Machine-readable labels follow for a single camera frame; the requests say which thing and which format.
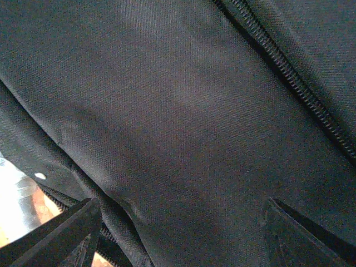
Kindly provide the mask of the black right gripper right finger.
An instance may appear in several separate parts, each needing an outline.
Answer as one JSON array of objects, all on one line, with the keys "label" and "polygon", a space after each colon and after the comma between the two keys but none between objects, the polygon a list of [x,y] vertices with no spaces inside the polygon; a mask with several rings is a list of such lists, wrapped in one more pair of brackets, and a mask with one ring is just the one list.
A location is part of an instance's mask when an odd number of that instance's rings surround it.
[{"label": "black right gripper right finger", "polygon": [[263,231],[271,266],[355,266],[355,246],[278,199],[263,208]]}]

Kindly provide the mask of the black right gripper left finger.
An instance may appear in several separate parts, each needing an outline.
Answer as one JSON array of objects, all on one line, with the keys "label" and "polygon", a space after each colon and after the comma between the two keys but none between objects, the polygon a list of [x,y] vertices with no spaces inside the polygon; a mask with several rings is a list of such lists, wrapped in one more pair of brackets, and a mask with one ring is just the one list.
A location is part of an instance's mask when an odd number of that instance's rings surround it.
[{"label": "black right gripper left finger", "polygon": [[100,230],[98,199],[84,199],[1,248],[1,266],[91,266]]}]

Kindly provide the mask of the black student backpack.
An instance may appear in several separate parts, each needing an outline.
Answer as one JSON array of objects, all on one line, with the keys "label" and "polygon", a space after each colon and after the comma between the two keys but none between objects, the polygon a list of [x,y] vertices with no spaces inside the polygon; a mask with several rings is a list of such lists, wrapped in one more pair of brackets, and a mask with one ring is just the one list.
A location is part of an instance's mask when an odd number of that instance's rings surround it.
[{"label": "black student backpack", "polygon": [[355,246],[355,2],[2,1],[1,153],[118,266],[271,266],[269,198]]}]

